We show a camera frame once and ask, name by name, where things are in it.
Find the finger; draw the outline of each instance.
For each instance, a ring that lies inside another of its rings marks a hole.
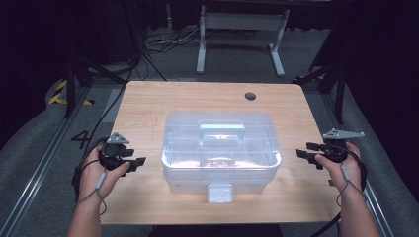
[[[355,146],[354,144],[352,144],[350,142],[346,142],[346,145],[348,147],[348,150],[354,152],[359,158],[361,158],[360,149],[358,149],[357,146]]]
[[[328,170],[329,172],[333,169],[334,166],[336,166],[336,163],[334,163],[333,161],[330,161],[329,159],[327,159],[326,157],[317,154],[315,155],[314,159],[322,166],[324,166],[324,168],[326,168],[326,170]]]
[[[129,169],[129,166],[130,163],[125,162],[115,170],[108,172],[110,179],[112,179],[113,182],[116,182],[120,176],[126,173],[126,171]]]
[[[89,156],[87,157],[87,162],[97,160],[99,158],[99,152],[102,150],[102,146],[96,146],[92,149]]]

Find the table surface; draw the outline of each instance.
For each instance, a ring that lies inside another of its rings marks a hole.
[[[252,92],[256,100],[244,95]],[[208,203],[207,195],[171,193],[161,149],[165,120],[174,112],[266,113],[277,133],[282,164],[259,194],[235,194],[233,203]],[[106,198],[103,224],[280,223],[329,221],[339,211],[338,191],[325,170],[295,155],[305,142],[322,142],[297,85],[129,82],[113,132],[130,140],[144,166],[118,180]]]

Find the vr controller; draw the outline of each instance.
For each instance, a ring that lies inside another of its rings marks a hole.
[[[104,166],[107,170],[115,170],[120,165],[125,162],[129,162],[130,166],[128,170],[123,174],[123,177],[126,173],[135,172],[138,166],[142,166],[145,162],[145,157],[136,158],[135,160],[124,160],[125,157],[130,157],[133,155],[133,149],[126,149],[124,144],[129,144],[129,141],[115,132],[109,138],[102,138],[96,142],[99,144],[100,142],[104,142],[102,146],[101,153],[99,154],[99,162],[102,166]],[[75,168],[73,179],[71,181],[71,185],[74,187],[75,192],[75,201],[78,201],[79,197],[79,186],[80,186],[80,178],[82,175],[82,171],[84,167],[88,164],[84,164],[88,154],[82,159],[80,165]]]
[[[102,146],[102,151],[99,155],[99,161],[107,170],[115,170],[125,162],[129,162],[130,166],[126,173],[135,172],[138,166],[142,166],[145,162],[145,157],[136,158],[135,160],[123,160],[124,157],[133,155],[133,149],[126,149],[124,144],[128,144],[123,136],[114,133],[107,142]]]
[[[324,144],[316,144],[312,142],[306,143],[307,150],[322,151],[324,157],[335,162],[341,163],[348,156],[346,150],[348,149],[344,139],[365,136],[363,132],[350,132],[335,130],[334,128],[323,134]],[[315,155],[320,153],[309,153],[304,150],[296,150],[296,156],[306,159],[308,164],[315,165],[317,170],[322,170],[323,166],[315,160]]]

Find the hand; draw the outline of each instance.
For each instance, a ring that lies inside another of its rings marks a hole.
[[[358,147],[349,142],[347,142],[346,144],[348,146],[348,150],[354,152],[358,157],[361,158],[361,153]],[[342,172],[342,164],[345,165],[351,176],[351,183],[358,190],[361,189],[361,171],[357,161],[351,155],[348,155],[347,159],[344,160],[342,163],[335,163],[322,155],[316,155],[315,159],[318,163],[320,163],[320,165],[326,168],[326,170],[330,174],[330,178],[332,179],[333,184],[341,193],[348,184]]]
[[[105,180],[103,181],[102,186],[99,188],[98,194],[101,198],[105,199],[111,193],[118,178],[122,176],[129,168],[129,162],[126,162],[113,171],[106,170],[99,162],[99,152],[101,149],[101,146],[95,147],[92,152],[90,152],[89,156],[83,164],[84,167],[90,162],[96,161],[87,165],[81,174],[79,201],[95,191],[96,184],[104,172],[106,173]],[[95,205],[100,205],[100,197],[93,195],[92,197],[88,197],[86,200],[83,200],[83,202],[89,200],[89,202],[92,202]]]

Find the gray carpet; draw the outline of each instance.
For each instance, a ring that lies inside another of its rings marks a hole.
[[[327,36],[327,31],[285,32],[280,46],[280,58],[286,76],[279,78],[267,49],[273,38],[270,33],[257,33],[250,38],[231,34],[214,33],[208,39],[205,73],[197,75],[196,60],[198,44],[190,42],[165,52],[152,54],[151,59],[165,78],[182,81],[209,82],[255,82],[291,83],[295,76],[305,75],[317,50]],[[160,75],[149,64],[141,61],[138,73],[132,72],[131,80],[161,80]],[[16,225],[14,236],[64,236],[68,228],[74,203],[70,181],[74,166],[78,164],[83,149],[80,141],[71,138],[87,130],[89,134],[104,111],[115,99],[121,86],[106,78],[95,81],[87,99],[94,100],[92,106],[81,106],[63,137],[57,155],[39,187],[22,221]],[[304,90],[320,132],[336,127],[330,104],[331,95],[319,95],[313,90]],[[107,136],[113,126],[118,105],[99,125],[93,139]],[[48,105],[39,116],[19,130],[0,151],[0,223],[5,223],[24,187],[43,157],[43,153],[54,139],[54,134],[63,122],[65,106]],[[347,130],[363,131],[366,137],[354,139],[363,153],[369,170],[369,182],[377,194],[382,211],[394,236],[417,236],[419,233],[419,206],[407,191],[382,149],[374,131],[347,90],[343,111],[344,127]],[[284,236],[309,236],[324,223],[281,224]],[[147,236],[151,226],[104,226],[104,236]],[[336,226],[323,236],[337,236]]]

